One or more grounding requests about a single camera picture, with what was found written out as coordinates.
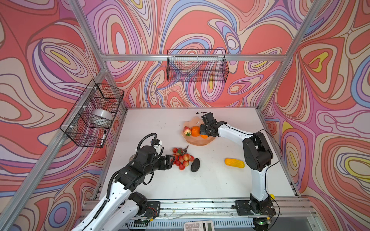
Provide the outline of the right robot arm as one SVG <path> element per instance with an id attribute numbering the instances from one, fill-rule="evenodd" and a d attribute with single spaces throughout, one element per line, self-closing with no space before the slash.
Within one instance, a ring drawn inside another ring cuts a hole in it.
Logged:
<path id="1" fill-rule="evenodd" d="M 217 121 L 211 112 L 197 113 L 201 114 L 203 121 L 200 126 L 201 135 L 226 138 L 242 146 L 245 163 L 251 169 L 252 191 L 249 207 L 253 214 L 262 213 L 271 202 L 271 196 L 267 192 L 267 170 L 273 159 L 273 152 L 264 134 L 242 131 L 225 121 Z"/>

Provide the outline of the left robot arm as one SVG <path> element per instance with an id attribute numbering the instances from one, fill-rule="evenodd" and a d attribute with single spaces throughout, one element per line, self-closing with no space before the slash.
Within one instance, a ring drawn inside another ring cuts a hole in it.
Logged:
<path id="1" fill-rule="evenodd" d="M 133 217 L 146 216 L 147 198 L 136 189 L 147 185 L 146 176 L 172 168 L 174 157 L 163 151 L 156 133 L 142 138 L 133 159 L 111 176 L 106 195 L 74 230 L 118 231 Z"/>

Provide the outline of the yellow fake corn cob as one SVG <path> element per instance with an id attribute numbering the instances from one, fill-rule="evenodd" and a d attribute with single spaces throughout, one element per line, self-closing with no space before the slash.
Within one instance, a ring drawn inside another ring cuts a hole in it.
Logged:
<path id="1" fill-rule="evenodd" d="M 238 159 L 226 158 L 225 164 L 230 167 L 245 168 L 244 162 Z"/>

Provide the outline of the red yellow fake strawberry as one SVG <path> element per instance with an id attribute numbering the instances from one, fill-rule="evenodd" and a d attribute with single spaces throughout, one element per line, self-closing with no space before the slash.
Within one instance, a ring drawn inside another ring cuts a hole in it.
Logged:
<path id="1" fill-rule="evenodd" d="M 183 133 L 184 133 L 184 135 L 185 135 L 185 136 L 191 136 L 191 134 L 192 134 L 192 129 L 191 129 L 191 128 L 189 128 L 189 127 L 184 127 L 184 129 L 183 129 Z"/>

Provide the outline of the dark fake avocado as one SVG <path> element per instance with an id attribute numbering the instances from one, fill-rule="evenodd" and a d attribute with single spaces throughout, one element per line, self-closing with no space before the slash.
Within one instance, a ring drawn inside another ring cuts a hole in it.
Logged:
<path id="1" fill-rule="evenodd" d="M 191 172 L 197 172 L 200 168 L 200 160 L 198 158 L 194 159 L 190 167 Z"/>

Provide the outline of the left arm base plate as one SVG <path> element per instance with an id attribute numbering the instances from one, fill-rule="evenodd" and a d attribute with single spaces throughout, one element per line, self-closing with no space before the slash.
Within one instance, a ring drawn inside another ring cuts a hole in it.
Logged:
<path id="1" fill-rule="evenodd" d="M 160 215 L 161 202 L 149 201 L 145 204 L 139 205 L 139 210 L 135 219 L 151 220 Z"/>

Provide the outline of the large orange fake fruit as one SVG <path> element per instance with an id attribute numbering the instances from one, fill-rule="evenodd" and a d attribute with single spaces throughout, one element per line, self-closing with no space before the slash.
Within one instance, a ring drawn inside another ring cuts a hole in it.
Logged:
<path id="1" fill-rule="evenodd" d="M 191 128 L 192 129 L 192 134 L 191 136 L 193 137 L 198 137 L 200 136 L 200 127 L 199 126 L 194 126 Z"/>

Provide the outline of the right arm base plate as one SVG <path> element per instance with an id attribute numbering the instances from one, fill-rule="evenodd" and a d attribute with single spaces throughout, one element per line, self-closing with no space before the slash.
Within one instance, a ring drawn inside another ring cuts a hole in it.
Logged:
<path id="1" fill-rule="evenodd" d="M 251 200 L 237 200 L 232 208 L 237 211 L 238 216 L 269 216 L 276 215 L 275 207 L 271 200 L 263 202 Z"/>

